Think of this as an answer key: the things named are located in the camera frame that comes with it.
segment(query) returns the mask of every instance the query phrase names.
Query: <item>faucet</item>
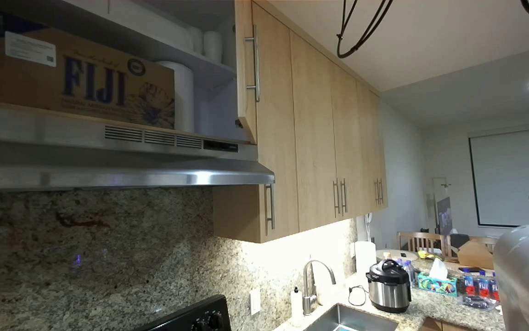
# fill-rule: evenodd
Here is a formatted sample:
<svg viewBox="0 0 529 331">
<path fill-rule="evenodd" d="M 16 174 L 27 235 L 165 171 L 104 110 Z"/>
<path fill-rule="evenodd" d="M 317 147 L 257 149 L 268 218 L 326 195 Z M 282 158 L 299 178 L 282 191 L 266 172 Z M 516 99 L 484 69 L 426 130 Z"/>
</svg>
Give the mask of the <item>faucet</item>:
<svg viewBox="0 0 529 331">
<path fill-rule="evenodd" d="M 314 263 L 325 266 L 325 270 L 330 274 L 332 285 L 336 285 L 336 275 L 330 266 L 319 259 L 308 259 L 303 266 L 303 314 L 310 314 L 317 305 L 321 305 L 315 292 Z"/>
</svg>

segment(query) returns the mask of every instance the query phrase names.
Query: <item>soap dispenser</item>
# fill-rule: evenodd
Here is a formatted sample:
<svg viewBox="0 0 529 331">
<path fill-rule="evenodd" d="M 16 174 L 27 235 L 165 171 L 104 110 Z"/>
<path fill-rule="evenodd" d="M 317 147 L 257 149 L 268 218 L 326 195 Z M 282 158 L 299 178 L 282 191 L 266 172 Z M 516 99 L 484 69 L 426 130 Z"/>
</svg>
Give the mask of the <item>soap dispenser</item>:
<svg viewBox="0 0 529 331">
<path fill-rule="evenodd" d="M 303 316 L 303 294 L 299 292 L 299 286 L 293 286 L 293 290 L 290 292 L 290 316 Z"/>
</svg>

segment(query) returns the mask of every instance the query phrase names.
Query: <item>rice cooker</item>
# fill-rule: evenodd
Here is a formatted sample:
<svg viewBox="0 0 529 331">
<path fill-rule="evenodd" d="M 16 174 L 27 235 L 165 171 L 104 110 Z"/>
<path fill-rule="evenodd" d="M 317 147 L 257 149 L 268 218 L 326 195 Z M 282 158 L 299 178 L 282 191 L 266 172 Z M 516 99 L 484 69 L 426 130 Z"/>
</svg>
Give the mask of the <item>rice cooker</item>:
<svg viewBox="0 0 529 331">
<path fill-rule="evenodd" d="M 409 274 L 393 259 L 372 264 L 367 272 L 369 299 L 380 310 L 404 312 L 411 301 Z"/>
</svg>

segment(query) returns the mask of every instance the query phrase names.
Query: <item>kitchen sink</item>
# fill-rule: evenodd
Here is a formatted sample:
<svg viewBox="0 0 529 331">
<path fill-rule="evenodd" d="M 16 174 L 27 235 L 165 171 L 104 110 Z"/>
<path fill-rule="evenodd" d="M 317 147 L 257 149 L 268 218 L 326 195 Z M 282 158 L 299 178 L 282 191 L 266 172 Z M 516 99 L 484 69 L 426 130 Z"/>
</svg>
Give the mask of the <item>kitchen sink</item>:
<svg viewBox="0 0 529 331">
<path fill-rule="evenodd" d="M 361 331 L 361 329 L 391 331 L 396 329 L 396 321 L 337 303 L 330 307 L 325 314 L 321 314 L 304 331 Z"/>
</svg>

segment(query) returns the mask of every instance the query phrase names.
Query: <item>stainless steel range hood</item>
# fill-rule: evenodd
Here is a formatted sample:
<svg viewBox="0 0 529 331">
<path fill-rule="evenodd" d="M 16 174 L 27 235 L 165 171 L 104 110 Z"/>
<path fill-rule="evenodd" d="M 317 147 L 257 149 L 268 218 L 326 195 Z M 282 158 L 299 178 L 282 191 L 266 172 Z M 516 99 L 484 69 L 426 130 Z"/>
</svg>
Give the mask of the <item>stainless steel range hood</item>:
<svg viewBox="0 0 529 331">
<path fill-rule="evenodd" d="M 273 183 L 255 145 L 0 104 L 0 191 Z"/>
</svg>

